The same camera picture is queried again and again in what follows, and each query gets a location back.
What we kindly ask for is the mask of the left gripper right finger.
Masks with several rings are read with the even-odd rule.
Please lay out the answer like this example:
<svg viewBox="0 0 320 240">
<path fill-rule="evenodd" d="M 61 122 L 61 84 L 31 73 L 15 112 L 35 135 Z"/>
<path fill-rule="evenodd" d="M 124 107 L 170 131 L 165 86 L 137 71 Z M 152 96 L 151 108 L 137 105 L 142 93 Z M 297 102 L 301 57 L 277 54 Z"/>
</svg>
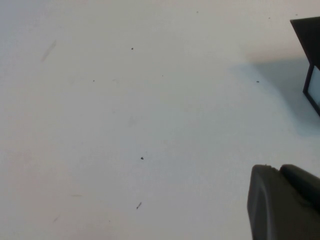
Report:
<svg viewBox="0 0 320 240">
<path fill-rule="evenodd" d="M 319 213 L 320 178 L 293 164 L 282 165 L 280 172 L 293 188 Z"/>
</svg>

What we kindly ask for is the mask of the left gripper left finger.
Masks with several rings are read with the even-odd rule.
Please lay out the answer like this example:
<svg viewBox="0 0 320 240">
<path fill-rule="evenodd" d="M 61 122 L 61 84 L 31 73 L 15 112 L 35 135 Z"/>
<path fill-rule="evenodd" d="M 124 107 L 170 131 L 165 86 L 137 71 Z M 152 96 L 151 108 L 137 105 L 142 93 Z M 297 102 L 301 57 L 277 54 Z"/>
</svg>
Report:
<svg viewBox="0 0 320 240">
<path fill-rule="evenodd" d="M 247 211 L 254 240 L 318 240 L 320 213 L 268 165 L 251 170 Z"/>
</svg>

